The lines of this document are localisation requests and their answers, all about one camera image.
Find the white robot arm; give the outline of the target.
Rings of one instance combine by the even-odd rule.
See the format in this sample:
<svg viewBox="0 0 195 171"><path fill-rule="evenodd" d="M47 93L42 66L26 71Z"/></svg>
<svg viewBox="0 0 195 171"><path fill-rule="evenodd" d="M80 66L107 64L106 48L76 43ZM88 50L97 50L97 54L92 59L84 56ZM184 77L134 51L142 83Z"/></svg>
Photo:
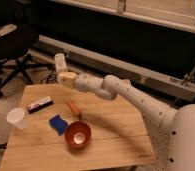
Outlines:
<svg viewBox="0 0 195 171"><path fill-rule="evenodd" d="M170 134L166 171L195 171L195 104L179 109L163 103L114 75L104 78L85 72L70 72L65 55L54 56L57 80L80 92L92 92L105 100L118 95L136 106L141 114Z"/></svg>

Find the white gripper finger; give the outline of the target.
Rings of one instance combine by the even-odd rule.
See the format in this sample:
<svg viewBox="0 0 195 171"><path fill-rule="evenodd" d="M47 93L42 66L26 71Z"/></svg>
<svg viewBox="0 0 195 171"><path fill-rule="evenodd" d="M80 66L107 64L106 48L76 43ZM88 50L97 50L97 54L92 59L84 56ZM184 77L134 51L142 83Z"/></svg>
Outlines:
<svg viewBox="0 0 195 171"><path fill-rule="evenodd" d="M58 53L54 56L56 73L67 72L67 64L63 53Z"/></svg>

